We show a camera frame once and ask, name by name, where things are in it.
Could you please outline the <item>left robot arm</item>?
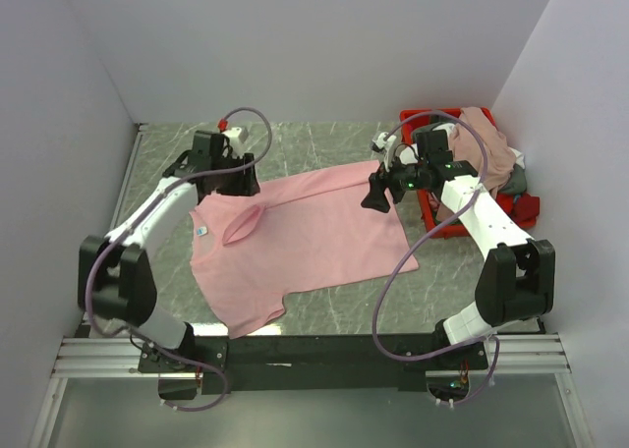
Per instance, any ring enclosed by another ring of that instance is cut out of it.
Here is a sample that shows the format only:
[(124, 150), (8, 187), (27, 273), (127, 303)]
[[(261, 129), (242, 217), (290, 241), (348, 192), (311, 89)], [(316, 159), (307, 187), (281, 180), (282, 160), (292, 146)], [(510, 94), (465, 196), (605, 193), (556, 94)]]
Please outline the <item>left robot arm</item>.
[(79, 251), (78, 305), (92, 318), (119, 320), (126, 330), (162, 348), (173, 370), (197, 357), (191, 324), (157, 303), (151, 260), (175, 226), (206, 196), (254, 196), (255, 157), (241, 127), (197, 131), (190, 149), (163, 172), (148, 199), (103, 237), (89, 236)]

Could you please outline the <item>pink t shirt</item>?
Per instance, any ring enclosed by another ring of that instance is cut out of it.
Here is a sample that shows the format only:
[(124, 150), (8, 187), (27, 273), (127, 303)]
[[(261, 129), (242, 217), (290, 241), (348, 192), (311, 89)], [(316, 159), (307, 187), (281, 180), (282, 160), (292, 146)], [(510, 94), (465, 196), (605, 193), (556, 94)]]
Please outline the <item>pink t shirt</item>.
[(280, 317), (285, 296), (390, 274), (409, 244), (395, 211), (361, 206), (377, 161), (213, 195), (191, 211), (193, 275), (232, 339)]

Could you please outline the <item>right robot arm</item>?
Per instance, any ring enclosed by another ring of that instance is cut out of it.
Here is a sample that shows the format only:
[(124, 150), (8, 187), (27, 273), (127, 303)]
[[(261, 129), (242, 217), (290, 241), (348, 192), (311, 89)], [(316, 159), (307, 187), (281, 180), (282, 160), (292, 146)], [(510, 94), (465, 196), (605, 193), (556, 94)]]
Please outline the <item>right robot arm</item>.
[(452, 368), (466, 356), (466, 347), (518, 320), (549, 313), (554, 304), (555, 250), (521, 229), (485, 188), (481, 172), (456, 161), (443, 130), (425, 132), (413, 145), (392, 133), (372, 139), (382, 162), (370, 174), (363, 208), (387, 212), (409, 191), (432, 191), (452, 211), (480, 250), (484, 266), (474, 300), (439, 322), (431, 352), (423, 355), (383, 354), (404, 363), (433, 359)]

